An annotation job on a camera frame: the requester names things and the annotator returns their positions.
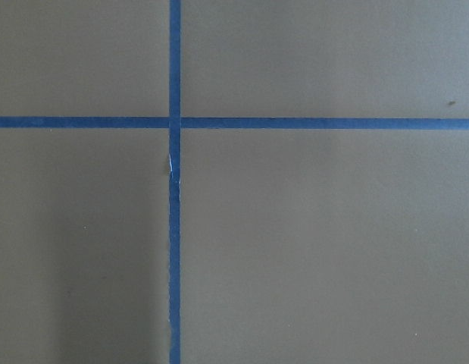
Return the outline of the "vertical blue tape strip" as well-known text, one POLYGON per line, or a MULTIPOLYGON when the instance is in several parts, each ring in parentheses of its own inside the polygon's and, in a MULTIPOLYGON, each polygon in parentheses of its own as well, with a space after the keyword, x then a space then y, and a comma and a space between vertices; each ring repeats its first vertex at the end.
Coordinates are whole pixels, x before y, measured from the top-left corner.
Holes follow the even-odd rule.
POLYGON ((169 54, 169 323, 170 363, 181 363, 180 339, 180 150, 181 1, 170 1, 169 54))

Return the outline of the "horizontal blue tape strip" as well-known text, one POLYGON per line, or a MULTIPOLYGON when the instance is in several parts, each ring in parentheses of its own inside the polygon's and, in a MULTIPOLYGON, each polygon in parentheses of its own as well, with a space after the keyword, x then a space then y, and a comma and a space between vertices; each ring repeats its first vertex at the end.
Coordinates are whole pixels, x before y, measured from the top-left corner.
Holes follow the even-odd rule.
POLYGON ((468 118, 0 117, 0 128, 469 130, 468 118))

